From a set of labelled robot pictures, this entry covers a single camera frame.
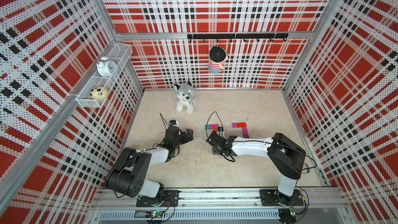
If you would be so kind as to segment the magenta long block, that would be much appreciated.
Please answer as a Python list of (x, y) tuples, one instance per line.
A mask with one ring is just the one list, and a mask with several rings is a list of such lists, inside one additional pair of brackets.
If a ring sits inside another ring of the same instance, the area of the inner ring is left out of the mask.
[(219, 124), (210, 124), (211, 130), (217, 129), (219, 127)]

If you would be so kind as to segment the pink block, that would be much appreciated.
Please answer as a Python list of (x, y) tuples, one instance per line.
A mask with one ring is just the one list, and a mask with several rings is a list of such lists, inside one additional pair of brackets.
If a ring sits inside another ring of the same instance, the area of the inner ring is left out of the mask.
[(241, 128), (243, 131), (243, 135), (249, 135), (247, 127)]

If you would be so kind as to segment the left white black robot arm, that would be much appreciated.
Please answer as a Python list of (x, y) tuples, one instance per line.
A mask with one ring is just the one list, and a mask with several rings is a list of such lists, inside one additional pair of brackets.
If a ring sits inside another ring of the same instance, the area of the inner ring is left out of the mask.
[(169, 162), (179, 154), (180, 146), (194, 139), (193, 130), (181, 130), (178, 125), (170, 125), (160, 144), (150, 149), (138, 151), (125, 148), (117, 158), (105, 179), (105, 187), (116, 197), (136, 196), (162, 202), (165, 198), (162, 183), (146, 178), (148, 168)]

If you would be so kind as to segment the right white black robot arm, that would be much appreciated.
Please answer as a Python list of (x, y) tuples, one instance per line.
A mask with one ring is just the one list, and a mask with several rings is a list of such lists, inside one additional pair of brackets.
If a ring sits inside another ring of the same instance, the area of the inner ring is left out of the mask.
[(301, 178), (306, 151), (282, 133), (275, 133), (266, 139), (248, 139), (229, 136), (225, 139), (213, 131), (206, 140), (216, 154), (234, 162), (234, 157), (257, 156), (268, 158), (280, 172), (277, 195), (293, 196), (296, 184)]

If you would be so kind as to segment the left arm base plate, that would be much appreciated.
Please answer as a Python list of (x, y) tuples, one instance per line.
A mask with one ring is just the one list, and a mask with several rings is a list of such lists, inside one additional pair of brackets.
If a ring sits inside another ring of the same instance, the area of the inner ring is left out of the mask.
[(179, 190), (162, 190), (154, 198), (138, 196), (137, 207), (175, 207), (178, 205)]

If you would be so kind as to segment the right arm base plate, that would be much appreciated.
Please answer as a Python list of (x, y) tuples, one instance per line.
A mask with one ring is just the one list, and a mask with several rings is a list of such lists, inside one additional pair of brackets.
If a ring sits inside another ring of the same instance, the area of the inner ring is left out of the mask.
[(260, 200), (263, 206), (304, 206), (302, 195), (297, 189), (290, 197), (280, 193), (277, 189), (262, 189), (260, 190)]

